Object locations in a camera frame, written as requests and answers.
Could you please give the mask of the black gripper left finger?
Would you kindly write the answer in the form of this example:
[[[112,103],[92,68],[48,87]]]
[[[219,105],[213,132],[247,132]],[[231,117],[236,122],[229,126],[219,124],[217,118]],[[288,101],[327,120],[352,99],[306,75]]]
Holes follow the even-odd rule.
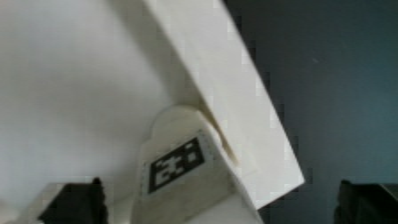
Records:
[[[52,183],[28,206],[23,224],[108,224],[101,179]]]

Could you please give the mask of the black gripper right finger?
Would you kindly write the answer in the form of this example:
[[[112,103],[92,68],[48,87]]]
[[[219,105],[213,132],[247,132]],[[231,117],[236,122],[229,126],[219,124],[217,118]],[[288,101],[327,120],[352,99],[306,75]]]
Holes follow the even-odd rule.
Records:
[[[334,224],[398,224],[398,183],[341,181]]]

